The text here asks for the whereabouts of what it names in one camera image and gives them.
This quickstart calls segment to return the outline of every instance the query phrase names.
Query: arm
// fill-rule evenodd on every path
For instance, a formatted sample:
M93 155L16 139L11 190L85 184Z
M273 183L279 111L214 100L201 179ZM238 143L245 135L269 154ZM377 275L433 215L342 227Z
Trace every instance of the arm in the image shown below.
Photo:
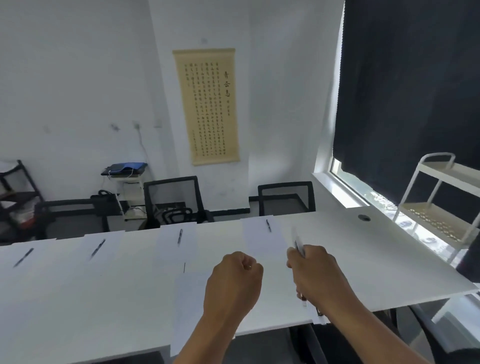
M363 306L325 248L304 248L305 258L293 248L287 251L298 296L329 318L365 364L428 364Z
M204 314L174 364L220 364L260 296L264 268L241 252L223 257L205 289Z

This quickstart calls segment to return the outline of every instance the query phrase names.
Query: window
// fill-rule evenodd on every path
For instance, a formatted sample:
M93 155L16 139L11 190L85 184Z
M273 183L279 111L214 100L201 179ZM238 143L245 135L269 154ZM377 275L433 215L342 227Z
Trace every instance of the window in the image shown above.
M397 207L394 205L394 203L387 200L381 194L375 192L369 185L359 180L353 174L344 172L342 170L342 163L339 160L333 159L330 172L334 174L337 178L339 178L348 187L350 187L350 189L353 190L366 203L375 206L377 209L387 215L390 219L393 219L393 216L395 215L397 210ZM432 249L440 258L449 262L449 259L455 252L454 248L449 246L443 240L439 239L422 226L416 224L413 220L411 220L402 213L399 214L396 223L419 242ZM452 260L452 262L450 262L451 265L456 267L465 255L466 251L466 249L461 250L458 255Z

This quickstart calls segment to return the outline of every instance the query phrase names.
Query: white table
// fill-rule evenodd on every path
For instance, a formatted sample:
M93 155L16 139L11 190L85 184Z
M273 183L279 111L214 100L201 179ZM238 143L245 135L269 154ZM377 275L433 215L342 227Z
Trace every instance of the white table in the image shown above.
M359 214L371 221L361 221ZM374 207L276 218L289 244L294 224L304 243L321 244L335 255L355 293L372 311L478 290ZM183 264L156 263L157 235L158 230L126 232L101 275L84 272L68 285L48 288L45 282L38 284L42 272L68 256L78 240L54 242L48 258L31 267L15 292L0 292L3 301L33 300L41 311L11 333L0 363L89 363L169 345L174 278L182 274ZM240 220L197 225L197 235L199 255L187 264L189 272L211 270L223 255L245 249ZM310 322L295 292L286 289L291 280L286 257L258 260L264 265L262 294L237 335Z

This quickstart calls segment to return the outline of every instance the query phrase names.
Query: window sill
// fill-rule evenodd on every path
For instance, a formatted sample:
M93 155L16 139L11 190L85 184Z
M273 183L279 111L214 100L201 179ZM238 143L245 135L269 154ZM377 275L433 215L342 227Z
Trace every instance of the window sill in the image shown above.
M330 172L312 173L318 182L322 184L344 207L368 206L355 192Z

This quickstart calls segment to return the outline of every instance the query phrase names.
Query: black pen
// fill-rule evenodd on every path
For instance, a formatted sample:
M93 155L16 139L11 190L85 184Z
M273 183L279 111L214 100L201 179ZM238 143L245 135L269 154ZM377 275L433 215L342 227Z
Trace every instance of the black pen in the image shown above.
M27 258L32 251L33 251L33 248L30 248L30 250L23 256L23 258L20 259L18 262L16 262L13 267L15 268L15 267L17 267L21 262L23 262L24 259Z
M180 229L179 240L177 241L177 246L180 246L181 235L183 234L183 229Z
M100 250L105 240L106 239L103 239L103 241L98 245L98 247L96 247L96 249L93 251L92 255L90 256L90 259L92 259L95 256L95 254Z

